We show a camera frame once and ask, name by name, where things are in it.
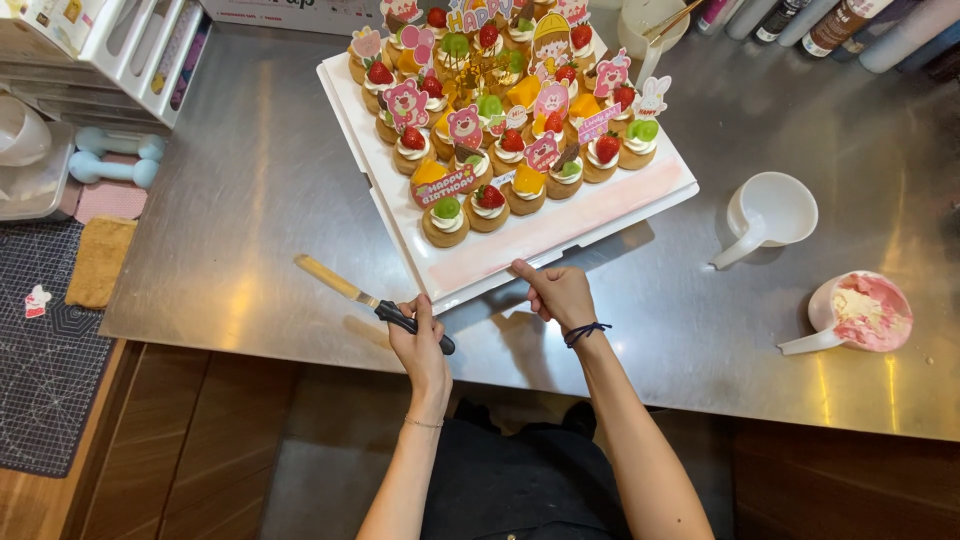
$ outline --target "black apron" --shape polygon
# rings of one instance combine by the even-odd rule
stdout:
[[[603,452],[566,430],[505,437],[448,419],[421,540],[631,538]]]

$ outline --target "dark blue hair tie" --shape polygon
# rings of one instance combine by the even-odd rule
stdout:
[[[605,325],[602,323],[590,323],[584,327],[575,328],[564,335],[564,343],[566,343],[567,349],[573,349],[573,344],[580,339],[581,336],[586,335],[589,337],[593,331],[606,331],[608,328],[613,328],[613,325]]]

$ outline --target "stainless steel counter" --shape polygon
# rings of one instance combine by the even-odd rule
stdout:
[[[615,12],[592,22],[615,43]],[[371,294],[415,289],[315,73],[345,37],[217,24],[102,330],[113,336],[400,371],[386,327],[293,265],[312,254]],[[588,270],[600,320],[641,399],[852,430],[960,441],[960,97],[957,84],[808,63],[724,33],[685,37],[660,117],[699,195],[560,264]],[[726,271],[736,187],[804,182],[820,224]],[[916,326],[893,354],[781,356],[810,332],[805,300],[850,270],[886,274]],[[586,395],[555,324],[519,282],[444,314],[457,380]]]

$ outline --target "dumbbell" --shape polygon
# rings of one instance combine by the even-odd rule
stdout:
[[[107,135],[100,128],[80,128],[74,138],[77,148],[103,157],[107,152],[134,154],[144,160],[159,162],[167,143],[157,135],[143,135],[139,139]]]
[[[70,157],[69,163],[70,174],[84,184],[94,184],[104,177],[133,181],[144,189],[150,189],[159,167],[160,165],[154,160],[140,160],[133,165],[104,163],[91,152],[77,152]]]

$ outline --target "strawberry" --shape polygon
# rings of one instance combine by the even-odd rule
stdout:
[[[375,85],[388,85],[394,81],[394,74],[387,69],[382,61],[373,61],[367,70],[367,78]]]
[[[500,193],[499,189],[490,184],[483,184],[477,187],[477,190],[473,192],[473,196],[477,198],[477,206],[481,209],[498,209],[506,202],[506,199],[503,198],[503,193]]]
[[[426,13],[426,23],[434,28],[446,28],[446,12],[440,8],[430,8]]]
[[[630,108],[630,104],[634,102],[634,98],[636,98],[636,90],[626,83],[620,85],[620,88],[613,91],[613,100],[620,104],[621,112]]]
[[[590,40],[593,39],[593,29],[586,22],[582,22],[573,27],[570,31],[570,41],[573,42],[573,48],[583,49]]]
[[[559,112],[554,110],[549,116],[546,117],[546,122],[543,124],[543,130],[545,132],[553,132],[555,134],[563,132],[564,119],[560,116]]]
[[[432,98],[442,99],[444,97],[444,85],[441,84],[440,79],[433,75],[420,78],[420,89]]]
[[[407,126],[406,129],[403,130],[400,144],[410,150],[423,150],[423,145],[426,144],[426,142],[423,140],[423,135],[417,128]]]
[[[500,137],[500,148],[507,152],[523,152],[526,144],[523,143],[523,137],[520,136],[520,132],[510,128]]]
[[[609,163],[613,156],[620,151],[620,137],[616,132],[607,132],[606,135],[600,135],[597,139],[597,158],[601,163]]]
[[[488,22],[480,29],[480,46],[484,49],[493,47],[499,35],[500,32],[496,29],[496,24],[493,21]]]
[[[554,74],[554,77],[557,78],[557,82],[567,79],[571,84],[577,80],[577,70],[574,69],[577,67],[576,63],[569,63],[567,65],[561,66],[557,70],[557,73]]]

